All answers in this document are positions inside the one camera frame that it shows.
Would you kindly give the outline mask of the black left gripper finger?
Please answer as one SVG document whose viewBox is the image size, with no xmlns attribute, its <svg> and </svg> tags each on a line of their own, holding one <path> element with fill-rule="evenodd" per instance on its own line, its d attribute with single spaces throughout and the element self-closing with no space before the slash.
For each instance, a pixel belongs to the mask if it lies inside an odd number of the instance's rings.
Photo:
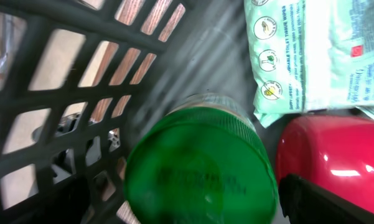
<svg viewBox="0 0 374 224">
<path fill-rule="evenodd" d="M 374 223 L 369 212 L 298 175 L 280 180 L 279 202 L 291 224 Z"/>
</svg>

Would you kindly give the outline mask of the chilli sauce bottle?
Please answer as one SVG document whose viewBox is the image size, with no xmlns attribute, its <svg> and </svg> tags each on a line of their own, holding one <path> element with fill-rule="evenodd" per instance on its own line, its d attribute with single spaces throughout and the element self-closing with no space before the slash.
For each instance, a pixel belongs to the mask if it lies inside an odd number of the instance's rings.
<svg viewBox="0 0 374 224">
<path fill-rule="evenodd" d="M 276 151 L 276 180 L 296 174 L 374 213 L 374 120 L 312 115 L 290 121 Z"/>
</svg>

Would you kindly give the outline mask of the green lid jar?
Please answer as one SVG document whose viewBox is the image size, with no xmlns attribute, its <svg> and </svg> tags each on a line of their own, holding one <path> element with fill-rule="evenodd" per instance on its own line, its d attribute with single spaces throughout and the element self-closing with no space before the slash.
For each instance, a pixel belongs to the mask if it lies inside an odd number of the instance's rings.
<svg viewBox="0 0 374 224">
<path fill-rule="evenodd" d="M 246 111 L 215 93 L 188 97 L 128 157 L 124 196 L 141 223 L 271 223 L 278 187 Z"/>
</svg>

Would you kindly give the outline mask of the light green wipes packet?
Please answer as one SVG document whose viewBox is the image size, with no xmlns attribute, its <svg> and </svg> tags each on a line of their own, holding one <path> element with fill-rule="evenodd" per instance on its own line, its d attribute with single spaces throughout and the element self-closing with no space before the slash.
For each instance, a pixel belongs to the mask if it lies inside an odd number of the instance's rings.
<svg viewBox="0 0 374 224">
<path fill-rule="evenodd" d="M 255 116 L 374 106 L 374 0 L 246 0 Z"/>
</svg>

